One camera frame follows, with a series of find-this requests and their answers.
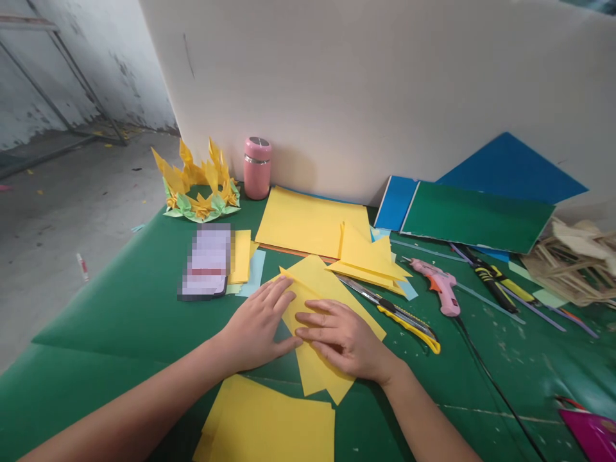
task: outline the pink water bottle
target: pink water bottle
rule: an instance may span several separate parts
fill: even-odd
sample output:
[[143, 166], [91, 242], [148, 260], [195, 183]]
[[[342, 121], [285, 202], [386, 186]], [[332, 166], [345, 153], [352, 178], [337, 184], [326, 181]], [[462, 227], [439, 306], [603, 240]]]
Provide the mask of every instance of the pink water bottle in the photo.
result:
[[271, 144], [259, 137], [244, 144], [244, 190], [253, 200], [265, 199], [270, 192]]

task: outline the hot glue gun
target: hot glue gun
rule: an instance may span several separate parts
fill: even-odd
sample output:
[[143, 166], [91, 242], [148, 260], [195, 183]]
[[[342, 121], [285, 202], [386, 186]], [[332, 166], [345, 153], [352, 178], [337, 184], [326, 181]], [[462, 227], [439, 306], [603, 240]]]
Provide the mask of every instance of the hot glue gun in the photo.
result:
[[438, 292], [438, 297], [441, 299], [441, 313], [450, 317], [459, 316], [460, 306], [452, 290], [452, 287], [457, 284], [456, 278], [424, 261], [402, 258], [409, 262], [415, 271], [430, 280], [430, 290]]

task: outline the left hand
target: left hand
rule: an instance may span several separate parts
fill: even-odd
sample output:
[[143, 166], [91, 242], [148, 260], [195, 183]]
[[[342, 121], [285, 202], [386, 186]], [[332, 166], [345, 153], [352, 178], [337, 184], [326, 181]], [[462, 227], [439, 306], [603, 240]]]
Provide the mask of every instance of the left hand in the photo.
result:
[[230, 375], [262, 366], [302, 344], [299, 337], [274, 342], [282, 313], [295, 299], [294, 292], [285, 292], [292, 283], [293, 279], [280, 276], [263, 284], [216, 335], [214, 339], [220, 344]]

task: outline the metal frame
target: metal frame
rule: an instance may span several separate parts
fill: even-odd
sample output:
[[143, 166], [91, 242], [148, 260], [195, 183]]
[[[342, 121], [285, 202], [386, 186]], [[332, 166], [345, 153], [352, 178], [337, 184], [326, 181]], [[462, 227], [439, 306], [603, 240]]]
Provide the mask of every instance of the metal frame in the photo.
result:
[[18, 171], [25, 170], [41, 162], [45, 162], [47, 160], [55, 158], [59, 155], [62, 155], [68, 152], [69, 150], [77, 146], [84, 145], [91, 141], [103, 141], [105, 143], [115, 144], [119, 146], [128, 145], [126, 139], [124, 139], [124, 136], [122, 135], [119, 128], [117, 127], [116, 122], [109, 116], [109, 113], [105, 110], [100, 99], [98, 99], [96, 93], [90, 86], [90, 83], [86, 79], [85, 75], [83, 75], [83, 72], [77, 65], [71, 52], [68, 50], [68, 48], [64, 44], [64, 41], [60, 38], [60, 28], [55, 23], [43, 17], [40, 17], [40, 16], [39, 17], [22, 17], [22, 16], [0, 15], [0, 30], [1, 29], [30, 30], [30, 31], [46, 32], [49, 35], [49, 38], [51, 39], [55, 47], [58, 49], [58, 51], [62, 55], [62, 58], [64, 58], [64, 60], [68, 64], [70, 70], [75, 75], [75, 78], [78, 80], [80, 85], [83, 87], [86, 95], [88, 95], [88, 97], [94, 103], [94, 106], [100, 111], [102, 116], [106, 120], [109, 121], [109, 123], [111, 124], [112, 128], [115, 131], [115, 134], [117, 135], [117, 138], [106, 137], [102, 135], [95, 135], [93, 133], [86, 133], [86, 132], [81, 132], [79, 130], [75, 130], [75, 128], [71, 126], [70, 122], [66, 119], [66, 117], [64, 117], [64, 115], [61, 113], [60, 109], [58, 109], [58, 107], [53, 103], [53, 101], [51, 101], [51, 98], [49, 98], [49, 96], [45, 93], [45, 91], [38, 84], [36, 79], [34, 79], [32, 74], [28, 72], [28, 69], [26, 68], [26, 66], [19, 60], [19, 58], [14, 53], [10, 51], [10, 49], [6, 46], [6, 44], [0, 38], [0, 48], [8, 55], [11, 61], [21, 71], [21, 73], [25, 75], [26, 79], [28, 79], [28, 81], [32, 84], [32, 86], [38, 92], [38, 94], [45, 100], [47, 105], [53, 110], [56, 116], [58, 116], [58, 118], [66, 126], [67, 130], [73, 135], [83, 137], [83, 139], [79, 140], [79, 142], [72, 143], [68, 146], [64, 146], [63, 148], [52, 151], [51, 153], [48, 153], [36, 159], [32, 159], [30, 161], [20, 163], [19, 165], [3, 169], [0, 172], [0, 178], [3, 178], [8, 175], [12, 175], [13, 173], [16, 173]]

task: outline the black cable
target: black cable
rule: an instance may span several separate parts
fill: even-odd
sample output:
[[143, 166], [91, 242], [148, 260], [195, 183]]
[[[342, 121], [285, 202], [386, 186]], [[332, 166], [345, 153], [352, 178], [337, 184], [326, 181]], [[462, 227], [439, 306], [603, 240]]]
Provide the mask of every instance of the black cable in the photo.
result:
[[524, 423], [522, 422], [522, 420], [520, 419], [518, 414], [513, 410], [513, 407], [511, 406], [509, 401], [507, 401], [507, 398], [505, 398], [505, 394], [502, 392], [501, 387], [499, 387], [499, 385], [496, 383], [496, 381], [492, 377], [492, 374], [490, 373], [490, 371], [486, 367], [485, 363], [483, 362], [483, 359], [481, 359], [481, 355], [479, 354], [479, 351], [477, 351], [477, 347], [475, 346], [473, 341], [470, 339], [470, 335], [468, 335], [468, 331], [466, 330], [466, 327], [464, 326], [464, 323], [462, 322], [462, 319], [460, 318], [460, 316], [456, 316], [454, 319], [458, 323], [460, 329], [462, 330], [462, 333], [465, 335], [466, 340], [468, 341], [468, 344], [471, 346], [472, 351], [475, 354], [475, 357], [479, 361], [479, 364], [481, 364], [481, 367], [483, 367], [483, 370], [486, 373], [486, 375], [488, 376], [488, 378], [490, 379], [490, 382], [492, 382], [492, 385], [494, 385], [494, 388], [496, 388], [496, 391], [499, 392], [500, 397], [502, 398], [503, 401], [505, 401], [505, 404], [507, 405], [507, 407], [511, 411], [511, 414], [513, 414], [513, 417], [515, 418], [515, 420], [520, 425], [520, 428], [522, 429], [522, 431], [526, 435], [526, 438], [528, 439], [528, 442], [531, 444], [531, 446], [533, 447], [533, 449], [535, 450], [535, 452], [537, 453], [539, 458], [543, 462], [547, 462], [547, 459], [542, 454], [541, 450], [539, 449], [539, 446], [537, 445], [537, 443], [535, 443], [535, 440], [533, 439], [531, 434], [526, 429], [526, 426], [524, 425]]

